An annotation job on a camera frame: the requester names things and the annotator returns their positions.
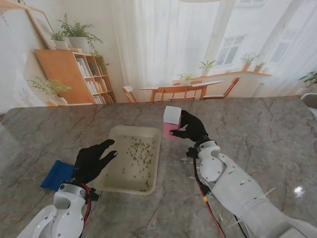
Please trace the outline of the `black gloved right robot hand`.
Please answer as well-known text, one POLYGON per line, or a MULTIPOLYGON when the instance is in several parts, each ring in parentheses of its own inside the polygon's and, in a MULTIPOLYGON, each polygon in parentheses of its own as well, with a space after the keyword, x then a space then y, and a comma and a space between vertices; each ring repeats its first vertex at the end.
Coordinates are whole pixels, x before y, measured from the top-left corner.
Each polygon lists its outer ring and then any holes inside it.
POLYGON ((209 139, 202 121, 186 110, 181 110, 180 128, 171 130, 169 134, 182 139, 190 139, 195 143, 209 139))

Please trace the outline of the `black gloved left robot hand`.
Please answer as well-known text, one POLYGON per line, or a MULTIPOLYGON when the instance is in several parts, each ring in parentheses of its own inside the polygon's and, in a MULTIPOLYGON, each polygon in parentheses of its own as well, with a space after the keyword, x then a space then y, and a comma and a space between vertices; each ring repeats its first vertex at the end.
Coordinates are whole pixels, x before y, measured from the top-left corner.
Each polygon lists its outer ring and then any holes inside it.
POLYGON ((75 183, 88 184, 97 178, 101 171, 118 154, 117 151, 110 151, 107 155, 102 157, 105 150, 114 143, 114 140, 107 139, 100 144, 81 149, 76 157, 71 180, 75 183))

